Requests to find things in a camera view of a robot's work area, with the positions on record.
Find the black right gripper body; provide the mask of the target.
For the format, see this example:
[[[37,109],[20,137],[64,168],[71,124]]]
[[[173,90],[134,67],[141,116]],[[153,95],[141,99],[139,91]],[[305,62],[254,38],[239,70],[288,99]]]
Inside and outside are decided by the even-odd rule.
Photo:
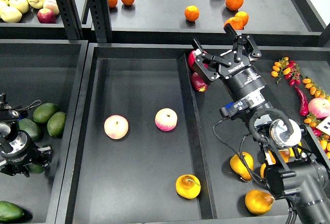
[[[266,86],[256,67],[252,65],[252,61],[257,58],[243,54],[240,61],[236,61],[239,58],[238,53],[233,50],[220,54],[220,57],[231,63],[229,67],[219,65],[218,73],[222,75],[222,81],[234,101],[246,98]]]

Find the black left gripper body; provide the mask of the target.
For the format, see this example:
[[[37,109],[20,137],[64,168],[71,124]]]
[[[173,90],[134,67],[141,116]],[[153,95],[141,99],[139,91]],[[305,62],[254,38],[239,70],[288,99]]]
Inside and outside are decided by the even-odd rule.
[[[1,169],[19,168],[29,163],[41,165],[40,155],[29,136],[17,136],[12,141],[1,138]]]

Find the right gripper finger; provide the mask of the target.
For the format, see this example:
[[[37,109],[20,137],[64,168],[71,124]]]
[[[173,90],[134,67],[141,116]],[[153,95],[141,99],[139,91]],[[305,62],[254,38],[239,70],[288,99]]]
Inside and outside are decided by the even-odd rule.
[[[192,67],[207,85],[227,75],[231,67],[231,61],[228,58],[206,53],[197,38],[193,38],[192,46],[195,50],[195,61]]]
[[[232,51],[235,62],[242,61],[243,56],[247,57],[249,62],[260,58],[260,50],[251,35],[237,33],[231,24],[226,24],[224,31],[233,42]]]

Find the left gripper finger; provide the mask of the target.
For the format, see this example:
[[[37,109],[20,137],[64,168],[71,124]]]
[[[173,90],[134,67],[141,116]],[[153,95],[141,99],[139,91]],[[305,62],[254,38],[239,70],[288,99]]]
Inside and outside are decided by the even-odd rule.
[[[37,162],[42,167],[47,167],[53,160],[53,148],[51,145],[38,147]]]
[[[15,176],[17,174],[24,175],[25,177],[30,177],[29,170],[26,166],[10,165],[6,160],[1,160],[1,173],[9,176]]]

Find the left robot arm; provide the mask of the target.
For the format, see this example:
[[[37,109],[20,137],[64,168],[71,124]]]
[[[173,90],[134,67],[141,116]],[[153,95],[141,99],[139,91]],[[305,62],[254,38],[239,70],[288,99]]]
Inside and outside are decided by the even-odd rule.
[[[1,93],[1,173],[30,176],[30,173],[46,169],[53,159],[50,145],[38,147],[27,131],[19,128],[19,121],[27,117],[27,111],[38,107],[35,100],[26,107],[12,107]]]

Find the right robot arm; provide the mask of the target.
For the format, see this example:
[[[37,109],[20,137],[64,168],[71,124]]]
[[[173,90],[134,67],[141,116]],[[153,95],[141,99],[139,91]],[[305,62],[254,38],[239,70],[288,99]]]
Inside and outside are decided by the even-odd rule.
[[[221,79],[232,102],[220,109],[222,120],[241,119],[265,159],[263,176],[252,179],[275,199],[289,205],[287,221],[329,223],[329,159],[310,127],[297,124],[263,96],[265,81],[252,65],[261,56],[249,35],[225,25],[233,47],[218,56],[205,52],[197,39],[193,69],[206,84]]]

